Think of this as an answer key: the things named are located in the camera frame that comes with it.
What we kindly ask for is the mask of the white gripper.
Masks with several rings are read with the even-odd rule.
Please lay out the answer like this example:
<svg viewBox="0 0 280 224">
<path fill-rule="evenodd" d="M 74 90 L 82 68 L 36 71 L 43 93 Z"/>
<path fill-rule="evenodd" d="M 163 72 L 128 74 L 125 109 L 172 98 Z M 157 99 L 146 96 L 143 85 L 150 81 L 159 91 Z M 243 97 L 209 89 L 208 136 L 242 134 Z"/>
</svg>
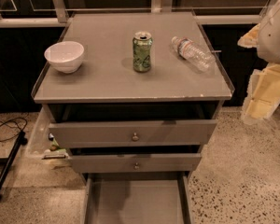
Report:
<svg viewBox="0 0 280 224">
<path fill-rule="evenodd" d="M 250 76 L 241 119 L 243 122 L 268 119 L 280 105 L 280 0 L 260 24 L 240 37 L 237 45 L 257 48 L 258 56 L 268 62 L 263 70 L 255 69 Z"/>
</svg>

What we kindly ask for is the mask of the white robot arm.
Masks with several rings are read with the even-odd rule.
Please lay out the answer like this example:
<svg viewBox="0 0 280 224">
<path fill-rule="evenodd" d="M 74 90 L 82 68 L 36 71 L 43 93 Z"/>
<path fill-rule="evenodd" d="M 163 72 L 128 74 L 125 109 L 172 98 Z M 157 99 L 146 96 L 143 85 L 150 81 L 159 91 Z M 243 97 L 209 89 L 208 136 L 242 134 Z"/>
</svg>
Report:
<svg viewBox="0 0 280 224">
<path fill-rule="evenodd" d="M 258 56 L 268 63 L 262 70 L 253 71 L 242 106 L 243 122 L 254 124 L 268 119 L 280 105 L 280 0 L 238 40 L 238 45 L 256 48 Z"/>
</svg>

